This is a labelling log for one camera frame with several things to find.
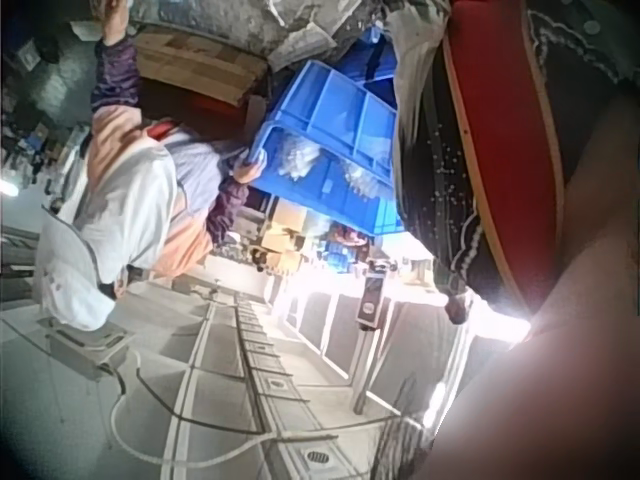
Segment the fluorescent light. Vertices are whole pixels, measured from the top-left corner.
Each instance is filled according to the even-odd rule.
[[[8,197],[15,197],[19,192],[20,190],[13,183],[0,178],[0,193],[4,193]]]
[[[422,418],[422,424],[427,427],[433,427],[436,422],[436,415],[438,414],[438,410],[442,406],[444,402],[444,395],[447,393],[447,387],[443,382],[439,382],[436,385],[436,388],[433,390],[433,394],[431,395],[431,400],[429,400],[429,408],[424,414]]]

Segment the hand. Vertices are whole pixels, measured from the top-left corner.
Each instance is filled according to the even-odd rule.
[[[127,0],[104,0],[102,12],[102,41],[106,46],[115,45],[127,34],[129,7]]]
[[[245,157],[241,156],[233,169],[233,178],[242,184],[251,183],[262,174],[267,166],[267,152],[260,150],[258,158],[251,165],[243,165],[244,159]]]

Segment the wall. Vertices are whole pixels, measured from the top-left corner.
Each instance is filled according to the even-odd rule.
[[[261,299],[264,298],[271,278],[264,272],[258,272],[253,266],[214,255],[206,258],[204,268],[195,267],[188,274],[209,282],[218,280],[222,287]]]
[[[40,208],[47,200],[44,194],[46,178],[39,175],[39,182],[21,190],[17,197],[0,196],[2,225],[40,233],[44,212]]]

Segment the cardboard box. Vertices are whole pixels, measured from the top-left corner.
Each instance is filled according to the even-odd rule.
[[[305,218],[307,218],[305,207],[280,198],[271,221],[294,232],[301,232]]]
[[[267,71],[259,57],[208,38],[148,27],[135,40],[144,78],[241,105]]]
[[[265,233],[262,237],[262,242],[260,242],[260,246],[272,252],[279,253],[293,250],[291,237],[287,233],[277,230]]]

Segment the wire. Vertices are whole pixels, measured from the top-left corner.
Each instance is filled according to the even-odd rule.
[[[137,368],[139,369],[141,364],[140,354],[133,349],[131,349],[130,351],[136,357]],[[259,435],[249,440],[248,442],[245,442],[244,444],[240,445],[238,448],[224,455],[220,455],[218,457],[212,458],[210,460],[203,460],[199,462],[171,460],[167,458],[154,457],[152,455],[147,455],[145,453],[140,453],[137,450],[135,450],[133,447],[125,443],[125,441],[120,437],[120,435],[118,434],[118,429],[116,427],[116,419],[118,416],[118,411],[126,398],[126,391],[127,391],[126,383],[124,382],[122,375],[120,375],[120,373],[117,370],[111,368],[108,365],[105,365],[105,369],[110,370],[111,373],[117,377],[118,382],[120,384],[120,389],[121,389],[120,396],[118,397],[118,399],[116,400],[116,403],[113,405],[111,409],[110,424],[111,424],[111,431],[113,433],[113,436],[115,437],[120,447],[122,447],[125,451],[127,451],[127,453],[136,457],[139,460],[145,461],[147,463],[152,463],[154,465],[169,466],[173,468],[186,468],[186,469],[208,468],[208,467],[213,467],[215,465],[219,465],[228,460],[231,460],[232,458],[235,458],[238,455],[241,455],[242,453],[246,452],[250,448],[253,448],[269,440],[280,441],[280,442],[304,442],[304,441],[327,440],[328,436],[340,435],[346,431],[366,430],[378,424],[386,423],[389,421],[393,421],[393,420],[403,421],[407,419],[407,417],[405,416],[394,415],[394,416],[380,418],[377,420],[371,420],[368,422],[362,422],[362,423],[357,423],[353,425],[343,425],[335,428],[308,430],[308,431],[300,431],[300,432],[293,432],[293,431],[269,432],[263,435]]]
[[[38,345],[36,342],[34,342],[33,340],[31,340],[29,337],[27,337],[24,333],[22,333],[20,330],[18,330],[16,327],[14,327],[13,325],[11,325],[7,320],[5,320],[4,318],[0,318],[0,321],[2,321],[2,323],[4,323],[7,327],[9,327],[11,330],[13,330],[13,332],[18,335],[20,338],[22,338],[24,341],[26,341],[27,343],[30,343],[32,347],[34,347],[37,350],[40,350],[42,353],[44,353],[46,356],[50,357],[51,353],[47,352],[44,348],[42,348],[40,345]]]

